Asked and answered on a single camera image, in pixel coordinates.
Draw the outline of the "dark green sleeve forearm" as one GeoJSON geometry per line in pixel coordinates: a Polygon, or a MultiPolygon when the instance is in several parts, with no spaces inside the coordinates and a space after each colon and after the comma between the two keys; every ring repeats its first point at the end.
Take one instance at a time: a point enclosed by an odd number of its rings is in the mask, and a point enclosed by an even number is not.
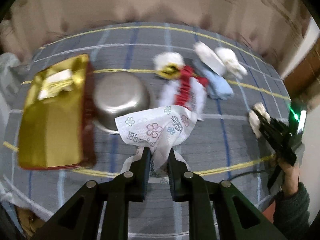
{"type": "Polygon", "coordinates": [[[285,197],[283,191],[279,192],[275,202],[274,226],[287,239],[301,239],[310,228],[310,197],[304,184],[299,183],[298,191],[291,197],[285,197]]]}

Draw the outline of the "person right hand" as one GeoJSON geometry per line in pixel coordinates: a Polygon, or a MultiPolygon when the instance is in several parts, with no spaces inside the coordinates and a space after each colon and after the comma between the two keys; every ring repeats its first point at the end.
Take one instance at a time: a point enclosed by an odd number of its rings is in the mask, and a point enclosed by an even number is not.
{"type": "Polygon", "coordinates": [[[299,189],[299,166],[298,164],[290,165],[283,158],[278,159],[278,164],[284,171],[283,184],[281,190],[285,197],[294,196],[299,189]]]}

